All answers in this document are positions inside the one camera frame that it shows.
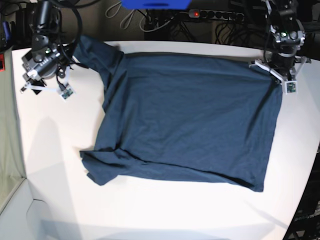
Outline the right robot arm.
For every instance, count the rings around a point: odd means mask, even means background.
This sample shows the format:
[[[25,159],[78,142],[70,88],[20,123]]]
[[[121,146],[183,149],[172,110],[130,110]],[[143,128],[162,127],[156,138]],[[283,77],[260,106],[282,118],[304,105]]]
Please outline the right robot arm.
[[[77,22],[76,36],[68,44],[62,41],[61,8],[70,9]],[[73,59],[83,30],[79,11],[69,1],[40,0],[35,6],[30,27],[31,49],[22,57],[25,84],[20,92],[32,90],[37,95],[42,91],[52,91],[67,100],[75,92],[69,84],[72,65],[86,67]]]

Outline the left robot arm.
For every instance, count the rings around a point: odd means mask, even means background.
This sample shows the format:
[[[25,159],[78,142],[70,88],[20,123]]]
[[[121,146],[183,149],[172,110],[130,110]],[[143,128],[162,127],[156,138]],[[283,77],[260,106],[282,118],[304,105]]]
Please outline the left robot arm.
[[[284,94],[298,92],[297,76],[310,58],[297,56],[306,40],[303,24],[297,18],[296,0],[266,0],[267,38],[261,59],[249,63],[271,74]]]

